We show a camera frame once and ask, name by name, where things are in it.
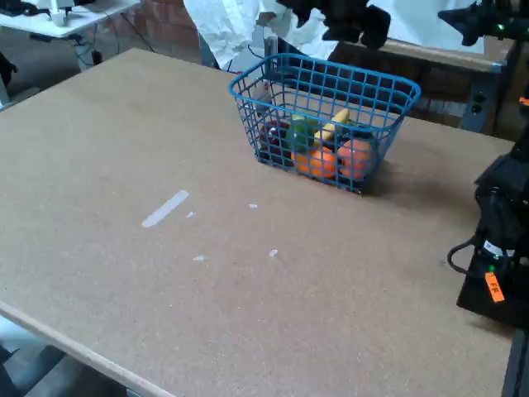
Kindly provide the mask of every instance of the green pepper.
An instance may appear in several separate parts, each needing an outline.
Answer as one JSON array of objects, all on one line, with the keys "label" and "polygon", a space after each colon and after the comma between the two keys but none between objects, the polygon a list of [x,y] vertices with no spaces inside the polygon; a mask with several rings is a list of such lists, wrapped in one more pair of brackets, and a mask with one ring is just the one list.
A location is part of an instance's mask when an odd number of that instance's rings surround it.
[{"label": "green pepper", "polygon": [[317,120],[294,114],[285,137],[288,148],[296,153],[309,151],[314,145],[314,135],[317,132],[317,127]]}]

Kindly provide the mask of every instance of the white cloth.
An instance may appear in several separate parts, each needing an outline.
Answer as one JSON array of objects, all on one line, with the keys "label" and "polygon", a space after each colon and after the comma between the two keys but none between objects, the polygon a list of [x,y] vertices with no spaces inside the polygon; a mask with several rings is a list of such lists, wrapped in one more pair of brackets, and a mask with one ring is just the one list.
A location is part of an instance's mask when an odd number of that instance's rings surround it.
[{"label": "white cloth", "polygon": [[[484,53],[484,41],[473,47],[461,45],[461,34],[437,17],[441,10],[467,7],[473,0],[371,0],[391,14],[389,37],[417,45],[446,50]],[[221,68],[238,56],[252,42],[257,20],[264,12],[276,18],[269,22],[271,31],[303,53],[326,60],[336,48],[336,41],[324,41],[323,15],[313,9],[305,25],[291,10],[275,0],[184,0],[189,16],[209,45]]]}]

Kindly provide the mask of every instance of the orange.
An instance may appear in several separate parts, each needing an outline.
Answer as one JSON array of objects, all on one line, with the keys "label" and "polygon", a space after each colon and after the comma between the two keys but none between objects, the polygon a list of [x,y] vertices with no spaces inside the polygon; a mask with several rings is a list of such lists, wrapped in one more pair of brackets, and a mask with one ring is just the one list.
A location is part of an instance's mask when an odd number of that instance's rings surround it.
[{"label": "orange", "polygon": [[340,173],[346,177],[361,179],[366,176],[375,161],[376,153],[369,141],[353,139],[338,149],[338,157],[343,163]]},{"label": "orange", "polygon": [[336,175],[337,158],[331,149],[318,147],[308,155],[292,152],[291,157],[299,172],[318,178],[331,178]]}]

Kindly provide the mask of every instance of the cork board surface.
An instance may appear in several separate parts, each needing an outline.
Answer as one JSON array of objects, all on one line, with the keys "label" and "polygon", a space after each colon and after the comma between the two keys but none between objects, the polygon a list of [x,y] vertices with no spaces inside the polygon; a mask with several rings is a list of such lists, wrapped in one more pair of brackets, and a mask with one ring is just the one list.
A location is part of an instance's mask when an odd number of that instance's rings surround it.
[{"label": "cork board surface", "polygon": [[0,113],[0,313],[145,396],[499,395],[445,257],[511,144],[408,119],[359,197],[256,162],[231,78],[132,50]]}]

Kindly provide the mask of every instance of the banana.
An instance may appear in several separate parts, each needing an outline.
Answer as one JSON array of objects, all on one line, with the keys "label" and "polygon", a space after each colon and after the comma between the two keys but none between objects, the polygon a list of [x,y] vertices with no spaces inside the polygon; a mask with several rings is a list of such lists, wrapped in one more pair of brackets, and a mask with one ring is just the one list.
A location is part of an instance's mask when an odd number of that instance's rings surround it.
[{"label": "banana", "polygon": [[[345,123],[349,120],[349,109],[341,109],[337,114],[332,118],[333,122],[342,122]],[[323,129],[318,131],[314,136],[314,141],[321,143],[322,141],[331,141],[334,136],[336,125],[331,122],[328,122]]]}]

